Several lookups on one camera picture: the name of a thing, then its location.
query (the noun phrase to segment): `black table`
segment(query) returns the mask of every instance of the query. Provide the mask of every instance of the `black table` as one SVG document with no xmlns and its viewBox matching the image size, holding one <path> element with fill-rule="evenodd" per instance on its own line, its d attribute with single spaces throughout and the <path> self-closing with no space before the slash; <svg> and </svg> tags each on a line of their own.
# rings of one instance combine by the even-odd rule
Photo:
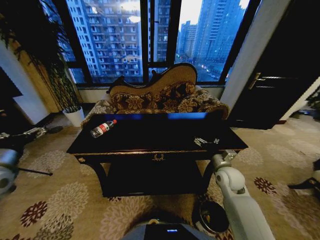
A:
<svg viewBox="0 0 320 240">
<path fill-rule="evenodd" d="M 90 130 L 106 121 L 117 124 L 93 138 Z M 67 150 L 96 172 L 104 197 L 202 194 L 213 173 L 208 164 L 201 175 L 195 160 L 212 152 L 194 143 L 195 137 L 217 142 L 216 152 L 248 146 L 227 126 L 205 112 L 168 114 L 97 114 Z M 101 163 L 111 163 L 106 173 Z"/>
</svg>

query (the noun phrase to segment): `door handle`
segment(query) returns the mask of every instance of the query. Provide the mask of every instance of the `door handle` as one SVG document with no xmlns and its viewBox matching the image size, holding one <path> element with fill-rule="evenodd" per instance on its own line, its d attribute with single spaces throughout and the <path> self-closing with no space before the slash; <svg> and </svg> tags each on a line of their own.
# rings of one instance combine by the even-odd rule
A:
<svg viewBox="0 0 320 240">
<path fill-rule="evenodd" d="M 256 81 L 264 81 L 265 79 L 264 78 L 259 78 L 261 75 L 261 72 L 257 72 L 254 76 L 254 79 L 252 80 L 252 82 L 250 83 L 248 89 L 251 90 L 255 84 L 256 84 Z"/>
</svg>

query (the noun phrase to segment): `white wall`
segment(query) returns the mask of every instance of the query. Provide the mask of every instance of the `white wall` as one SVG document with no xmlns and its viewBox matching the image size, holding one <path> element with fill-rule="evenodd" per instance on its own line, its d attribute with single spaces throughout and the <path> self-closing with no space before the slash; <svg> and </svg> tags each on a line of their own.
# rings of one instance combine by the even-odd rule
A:
<svg viewBox="0 0 320 240">
<path fill-rule="evenodd" d="M 79 89 L 84 103 L 96 103 L 104 99 L 107 89 Z"/>
<path fill-rule="evenodd" d="M 224 87 L 206 87 L 205 88 L 212 96 L 220 99 Z M 106 98 L 107 89 L 79 89 L 79 93 L 84 103 L 96 103 L 101 99 Z"/>
<path fill-rule="evenodd" d="M 283 115 L 280 120 L 287 120 L 291 114 L 300 110 L 307 104 L 306 99 L 320 86 L 320 77 L 318 77 L 314 83 L 301 95 L 301 97 L 290 107 L 290 109 Z"/>
<path fill-rule="evenodd" d="M 0 66 L 23 94 L 13 99 L 32 124 L 38 123 L 49 114 L 41 97 L 17 57 L 6 48 L 3 41 L 0 41 L 0 56 Z"/>
<path fill-rule="evenodd" d="M 263 0 L 246 35 L 221 102 L 232 109 L 291 0 Z"/>
</svg>

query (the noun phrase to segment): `sky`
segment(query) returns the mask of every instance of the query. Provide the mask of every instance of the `sky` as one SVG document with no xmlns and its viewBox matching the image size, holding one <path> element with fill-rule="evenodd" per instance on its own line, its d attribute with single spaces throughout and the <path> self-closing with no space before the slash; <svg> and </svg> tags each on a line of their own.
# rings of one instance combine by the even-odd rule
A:
<svg viewBox="0 0 320 240">
<path fill-rule="evenodd" d="M 185 24 L 190 20 L 190 24 L 197 24 L 200 15 L 202 0 L 182 0 L 179 31 L 181 30 L 181 24 Z M 239 5 L 242 9 L 247 8 L 249 0 L 240 0 Z"/>
</svg>

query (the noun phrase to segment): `water bottle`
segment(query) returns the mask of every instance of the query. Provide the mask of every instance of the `water bottle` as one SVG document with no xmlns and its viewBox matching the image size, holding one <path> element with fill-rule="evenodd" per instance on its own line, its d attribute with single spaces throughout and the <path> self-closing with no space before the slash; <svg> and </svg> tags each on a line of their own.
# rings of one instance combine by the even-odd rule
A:
<svg viewBox="0 0 320 240">
<path fill-rule="evenodd" d="M 115 119 L 113 119 L 112 121 L 104 122 L 101 125 L 97 126 L 96 128 L 92 129 L 90 133 L 92 137 L 96 139 L 97 137 L 100 137 L 105 132 L 109 131 L 116 123 L 117 123 L 117 120 Z"/>
</svg>

